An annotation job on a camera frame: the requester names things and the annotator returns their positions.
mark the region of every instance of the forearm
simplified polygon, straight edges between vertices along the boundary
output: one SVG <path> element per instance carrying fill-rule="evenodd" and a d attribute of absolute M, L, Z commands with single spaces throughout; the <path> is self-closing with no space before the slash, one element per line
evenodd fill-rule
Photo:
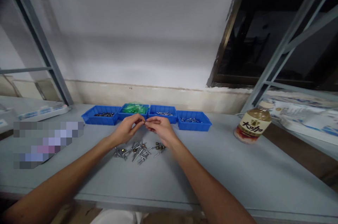
<path fill-rule="evenodd" d="M 173 154 L 211 224 L 255 223 L 240 202 L 201 166 L 181 142 L 173 147 Z"/>
<path fill-rule="evenodd" d="M 70 199 L 85 176 L 112 149 L 101 140 L 95 147 L 44 181 L 10 207 L 4 214 L 6 223 L 48 223 Z"/>

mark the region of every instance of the metal shelf frame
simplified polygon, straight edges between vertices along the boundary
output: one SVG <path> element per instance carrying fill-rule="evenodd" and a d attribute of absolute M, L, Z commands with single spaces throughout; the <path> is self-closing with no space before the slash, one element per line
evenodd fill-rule
<path fill-rule="evenodd" d="M 25 69 L 4 69 L 0 70 L 0 74 L 23 73 L 46 70 L 49 72 L 54 84 L 66 105 L 72 105 L 73 100 L 70 96 L 66 83 L 62 77 L 61 71 L 57 65 L 54 54 L 49 46 L 46 35 L 43 32 L 39 19 L 35 13 L 30 0 L 15 0 L 18 5 L 23 19 L 34 39 L 34 42 L 41 54 L 46 67 L 25 68 Z"/>
<path fill-rule="evenodd" d="M 303 89 L 299 87 L 274 82 L 279 72 L 282 70 L 283 66 L 292 55 L 295 48 L 303 41 L 305 41 L 307 38 L 309 38 L 311 35 L 313 35 L 321 28 L 323 28 L 325 25 L 330 23 L 333 19 L 338 17 L 338 5 L 337 5 L 329 12 L 325 13 L 325 15 L 323 15 L 320 19 L 318 19 L 316 22 L 313 23 L 313 20 L 315 19 L 316 15 L 318 14 L 319 10 L 321 9 L 325 1 L 326 0 L 303 1 L 302 5 L 297 11 L 295 18 L 291 22 L 288 30 L 284 34 L 278 47 L 276 48 L 270 61 L 268 62 L 264 72 L 259 78 L 254 89 L 252 90 L 251 95 L 244 104 L 241 113 L 245 113 L 247 110 L 250 110 L 253 107 L 255 107 L 258 104 L 258 102 L 263 98 L 263 95 L 270 88 L 270 86 L 300 92 L 330 101 L 338 101 L 338 96 L 333 94 Z"/>

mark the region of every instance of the window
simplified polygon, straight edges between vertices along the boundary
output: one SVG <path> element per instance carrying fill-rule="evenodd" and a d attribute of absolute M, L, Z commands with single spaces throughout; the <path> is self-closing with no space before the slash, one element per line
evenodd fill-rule
<path fill-rule="evenodd" d="M 302 2 L 235 0 L 208 85 L 254 86 Z M 313 23 L 337 4 L 338 0 L 326 0 Z M 304 27 L 300 26 L 297 35 Z M 337 54 L 338 18 L 297 46 L 275 81 L 337 91 Z"/>

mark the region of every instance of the blue plastic bin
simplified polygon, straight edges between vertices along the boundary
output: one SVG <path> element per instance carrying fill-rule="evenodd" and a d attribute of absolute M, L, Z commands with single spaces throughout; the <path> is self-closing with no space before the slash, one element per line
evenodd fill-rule
<path fill-rule="evenodd" d="M 121 106 L 104 106 L 104 105 L 96 105 L 86 111 L 81 117 L 83 118 L 86 124 L 98 124 L 98 125 L 107 125 L 114 126 L 119 119 L 119 111 Z M 94 116 L 99 113 L 114 113 L 112 117 L 98 117 Z"/>
<path fill-rule="evenodd" d="M 197 119 L 201 123 L 182 122 L 184 119 Z M 180 130 L 207 132 L 212 125 L 208 117 L 201 111 L 177 111 L 177 121 Z"/>
<path fill-rule="evenodd" d="M 129 117 L 131 115 L 134 115 L 134 113 L 123 113 L 122 110 L 127 107 L 129 103 L 126 103 L 122 106 L 121 110 L 119 111 L 119 120 L 124 120 L 126 117 Z M 147 114 L 148 114 L 148 110 L 149 110 L 149 105 L 148 104 L 144 104 L 144 107 L 148 108 L 147 111 L 145 112 L 145 114 L 141 114 L 144 119 L 147 119 Z"/>
<path fill-rule="evenodd" d="M 157 112 L 169 112 L 173 114 L 173 116 L 156 114 Z M 155 117 L 155 116 L 166 117 L 167 119 L 169 119 L 169 122 L 171 124 L 176 124 L 176 121 L 177 121 L 177 112 L 174 106 L 151 105 L 148 110 L 148 117 Z"/>

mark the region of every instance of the plastic bottle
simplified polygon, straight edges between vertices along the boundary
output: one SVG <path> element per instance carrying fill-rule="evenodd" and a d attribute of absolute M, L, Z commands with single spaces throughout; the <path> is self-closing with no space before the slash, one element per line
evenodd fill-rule
<path fill-rule="evenodd" d="M 271 123 L 269 109 L 273 106 L 273 103 L 261 101 L 257 108 L 248 110 L 234 131 L 235 137 L 244 143 L 255 143 Z"/>

